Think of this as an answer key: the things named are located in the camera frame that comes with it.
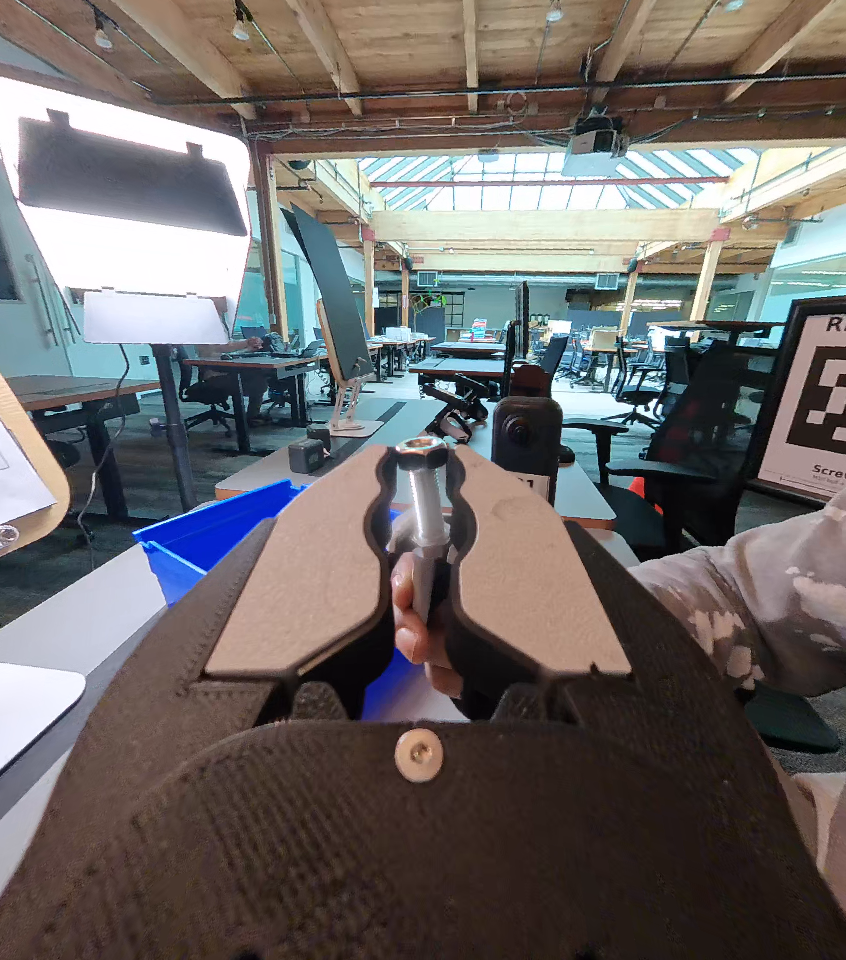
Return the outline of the silver hex bolt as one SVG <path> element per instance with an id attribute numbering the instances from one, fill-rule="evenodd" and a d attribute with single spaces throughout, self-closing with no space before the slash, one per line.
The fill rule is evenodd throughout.
<path id="1" fill-rule="evenodd" d="M 439 472 L 449 462 L 450 450 L 440 438 L 418 436 L 395 447 L 397 466 L 406 474 L 415 516 L 415 543 L 424 551 L 444 546 Z"/>

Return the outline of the grey neighbouring desk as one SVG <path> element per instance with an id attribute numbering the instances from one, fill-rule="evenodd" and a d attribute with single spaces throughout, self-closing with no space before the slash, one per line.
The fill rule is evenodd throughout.
<path id="1" fill-rule="evenodd" d="M 441 408 L 434 399 L 371 397 L 368 401 L 360 401 L 357 416 L 379 424 L 379 429 L 371 437 L 333 438 L 331 458 L 312 475 L 293 471 L 288 447 L 283 446 L 264 457 L 254 458 L 245 468 L 217 482 L 215 498 L 234 498 L 285 479 L 294 486 L 309 485 L 368 447 L 393 448 L 406 439 L 423 434 Z M 560 468 L 554 509 L 562 519 L 587 529 L 611 530 L 616 521 L 613 509 L 577 464 Z"/>

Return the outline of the studio light panel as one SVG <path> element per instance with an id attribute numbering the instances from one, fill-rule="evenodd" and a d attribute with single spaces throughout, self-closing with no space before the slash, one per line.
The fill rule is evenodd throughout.
<path id="1" fill-rule="evenodd" d="M 88 344 L 224 345 L 249 247 L 246 144 L 0 62 L 0 162 Z"/>

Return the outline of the person's right hand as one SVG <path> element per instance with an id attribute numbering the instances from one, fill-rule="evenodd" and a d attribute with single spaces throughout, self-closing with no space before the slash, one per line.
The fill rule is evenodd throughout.
<path id="1" fill-rule="evenodd" d="M 413 607 L 415 561 L 413 555 L 404 554 L 391 574 L 395 648 L 411 664 L 424 666 L 436 692 L 457 701 L 462 696 L 463 678 L 453 669 L 445 649 L 450 602 L 444 600 L 429 613 L 427 623 L 422 621 Z"/>

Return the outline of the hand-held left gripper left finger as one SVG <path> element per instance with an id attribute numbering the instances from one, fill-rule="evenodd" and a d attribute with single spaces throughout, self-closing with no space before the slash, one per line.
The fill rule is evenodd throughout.
<path id="1" fill-rule="evenodd" d="M 272 682 L 291 698 L 331 686 L 349 716 L 394 654 L 390 506 L 395 452 L 369 445 L 279 516 L 204 667 L 215 682 Z"/>

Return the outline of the wooden-top office desk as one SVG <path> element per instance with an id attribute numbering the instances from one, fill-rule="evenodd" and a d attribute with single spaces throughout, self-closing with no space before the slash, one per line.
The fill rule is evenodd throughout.
<path id="1" fill-rule="evenodd" d="M 307 378 L 317 370 L 316 359 L 259 352 L 190 357 L 183 349 L 177 351 L 177 357 L 179 401 L 204 409 L 184 418 L 185 431 L 202 424 L 219 426 L 227 437 L 236 437 L 238 454 L 258 458 L 271 455 L 272 449 L 254 447 L 250 438 L 250 395 L 270 399 L 271 406 L 285 402 L 290 426 L 309 425 Z"/>
<path id="2" fill-rule="evenodd" d="M 7 384 L 45 438 L 73 429 L 85 432 L 93 465 L 100 468 L 96 489 L 102 494 L 106 517 L 111 522 L 129 522 L 116 456 L 106 453 L 111 441 L 107 423 L 138 414 L 138 396 L 158 390 L 158 382 L 30 375 L 10 377 Z"/>

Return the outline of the black mesh office chair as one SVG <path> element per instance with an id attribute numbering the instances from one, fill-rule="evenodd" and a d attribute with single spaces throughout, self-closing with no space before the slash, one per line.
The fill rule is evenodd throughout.
<path id="1" fill-rule="evenodd" d="M 716 343 L 653 433 L 643 459 L 612 458 L 625 429 L 608 420 L 564 422 L 597 443 L 599 490 L 616 514 L 614 531 L 639 561 L 724 546 L 736 532 L 751 477 L 751 450 L 765 396 L 773 385 L 773 349 Z M 628 491 L 636 477 L 665 514 Z"/>

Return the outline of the blue plastic bin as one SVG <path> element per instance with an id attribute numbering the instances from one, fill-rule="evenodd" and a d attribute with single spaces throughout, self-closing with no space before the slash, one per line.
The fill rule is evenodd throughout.
<path id="1" fill-rule="evenodd" d="M 283 479 L 135 531 L 165 606 L 173 608 L 257 525 L 277 517 L 308 487 Z M 351 718 L 381 722 L 410 704 L 417 682 L 424 679 L 420 668 L 392 654 L 371 683 L 343 681 L 337 692 Z"/>

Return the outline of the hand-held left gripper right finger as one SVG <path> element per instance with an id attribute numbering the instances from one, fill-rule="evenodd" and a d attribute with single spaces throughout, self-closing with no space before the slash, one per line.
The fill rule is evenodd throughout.
<path id="1" fill-rule="evenodd" d="M 628 681 L 633 667 L 572 534 L 549 503 L 460 446 L 449 455 L 452 505 L 447 655 L 463 710 L 490 716 L 512 687 L 548 698 L 583 679 Z"/>

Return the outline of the row of black office chairs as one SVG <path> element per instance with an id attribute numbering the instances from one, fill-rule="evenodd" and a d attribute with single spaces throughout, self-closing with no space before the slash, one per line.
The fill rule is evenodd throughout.
<path id="1" fill-rule="evenodd" d="M 644 401 L 648 407 L 665 395 L 664 345 L 664 340 L 652 342 L 648 333 L 631 340 L 619 328 L 573 329 L 555 378 L 571 389 L 597 388 L 617 402 Z"/>

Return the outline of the ceiling projector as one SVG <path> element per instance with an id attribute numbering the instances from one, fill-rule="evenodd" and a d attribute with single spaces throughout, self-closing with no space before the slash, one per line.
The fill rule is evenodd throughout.
<path id="1" fill-rule="evenodd" d="M 621 117 L 605 113 L 580 116 L 564 154 L 561 176 L 566 180 L 614 179 L 629 144 Z"/>

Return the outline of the wooden board stand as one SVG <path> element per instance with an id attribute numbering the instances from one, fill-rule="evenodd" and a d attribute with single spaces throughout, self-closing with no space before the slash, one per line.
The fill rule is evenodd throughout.
<path id="1" fill-rule="evenodd" d="M 333 385 L 335 386 L 333 416 L 329 423 L 331 436 L 333 438 L 370 438 L 381 428 L 382 420 L 360 420 L 357 418 L 358 400 L 362 387 L 370 378 L 370 374 L 360 372 L 358 363 L 356 374 L 348 375 L 344 373 L 322 299 L 317 301 L 316 312 L 328 354 Z"/>

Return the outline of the framed checkered marker sign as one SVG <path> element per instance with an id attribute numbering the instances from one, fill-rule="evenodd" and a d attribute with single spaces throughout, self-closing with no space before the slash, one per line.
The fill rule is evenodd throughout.
<path id="1" fill-rule="evenodd" d="M 792 302 L 748 470 L 785 498 L 825 503 L 846 489 L 846 295 Z"/>

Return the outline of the wooden document board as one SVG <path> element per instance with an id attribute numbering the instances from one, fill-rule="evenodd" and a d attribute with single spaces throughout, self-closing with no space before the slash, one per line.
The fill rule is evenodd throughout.
<path id="1" fill-rule="evenodd" d="M 56 503 L 0 525 L 0 557 L 41 540 L 60 525 L 69 510 L 69 482 L 40 432 L 0 373 L 0 420 L 11 433 L 33 468 L 49 488 Z"/>

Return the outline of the person's right forearm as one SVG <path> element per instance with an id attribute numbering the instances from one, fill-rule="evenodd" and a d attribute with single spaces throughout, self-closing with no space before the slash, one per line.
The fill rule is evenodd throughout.
<path id="1" fill-rule="evenodd" d="M 846 489 L 816 513 L 630 574 L 733 686 L 802 697 L 846 688 Z"/>

